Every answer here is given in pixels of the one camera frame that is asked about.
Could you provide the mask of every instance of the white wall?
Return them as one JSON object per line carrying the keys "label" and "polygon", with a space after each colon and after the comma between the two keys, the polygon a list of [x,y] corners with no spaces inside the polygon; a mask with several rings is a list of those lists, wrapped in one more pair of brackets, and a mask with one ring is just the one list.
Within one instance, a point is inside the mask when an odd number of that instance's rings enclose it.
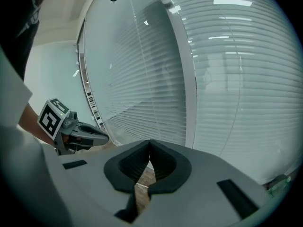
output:
{"label": "white wall", "polygon": [[82,86],[73,42],[44,44],[32,48],[27,62],[25,85],[33,92],[29,103],[40,114],[46,100],[60,99],[82,122],[96,126]]}

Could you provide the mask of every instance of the horizontal blinds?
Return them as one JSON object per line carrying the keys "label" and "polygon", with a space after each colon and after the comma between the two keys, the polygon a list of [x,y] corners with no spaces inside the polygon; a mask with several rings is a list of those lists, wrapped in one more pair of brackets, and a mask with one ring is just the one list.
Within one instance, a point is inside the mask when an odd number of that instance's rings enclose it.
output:
{"label": "horizontal blinds", "polygon": [[114,141],[185,145],[182,65],[160,0],[94,0],[84,45],[89,83]]}
{"label": "horizontal blinds", "polygon": [[172,0],[196,69],[194,149],[264,183],[302,146],[302,47],[273,0]]}

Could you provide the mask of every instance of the person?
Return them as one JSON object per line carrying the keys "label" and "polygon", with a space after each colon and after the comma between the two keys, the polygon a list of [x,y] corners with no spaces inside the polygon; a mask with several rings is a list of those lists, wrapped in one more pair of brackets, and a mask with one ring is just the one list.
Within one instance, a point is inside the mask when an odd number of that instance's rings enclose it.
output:
{"label": "person", "polygon": [[[2,32],[0,44],[8,60],[17,74],[24,80],[25,68],[33,40],[39,26],[39,10],[43,0],[1,0]],[[40,128],[37,123],[38,115],[30,104],[22,113],[19,125],[21,128],[40,140],[54,145],[53,140]],[[63,142],[68,141],[67,135],[62,135]]]}

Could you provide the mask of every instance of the person's arm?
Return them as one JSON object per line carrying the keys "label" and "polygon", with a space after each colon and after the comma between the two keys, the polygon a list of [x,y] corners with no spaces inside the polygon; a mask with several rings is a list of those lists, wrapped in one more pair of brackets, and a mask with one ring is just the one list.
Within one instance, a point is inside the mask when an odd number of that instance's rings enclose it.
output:
{"label": "person's arm", "polygon": [[26,108],[24,109],[21,119],[19,121],[19,125],[22,129],[26,130],[27,132],[31,133],[38,139],[44,141],[47,144],[54,146],[53,140],[41,129],[38,125],[38,115],[34,112],[32,107],[27,104]]}

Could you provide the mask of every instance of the black slot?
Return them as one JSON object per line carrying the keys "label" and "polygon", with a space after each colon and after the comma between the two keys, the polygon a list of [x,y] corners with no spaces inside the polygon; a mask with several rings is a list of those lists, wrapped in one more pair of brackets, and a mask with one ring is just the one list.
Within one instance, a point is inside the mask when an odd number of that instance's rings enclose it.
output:
{"label": "black slot", "polygon": [[80,160],[80,161],[64,163],[63,167],[67,170],[67,169],[75,168],[75,167],[82,166],[85,164],[87,164],[87,162],[85,160]]}
{"label": "black slot", "polygon": [[224,195],[232,204],[242,219],[248,217],[258,210],[258,207],[237,187],[232,180],[217,182]]}

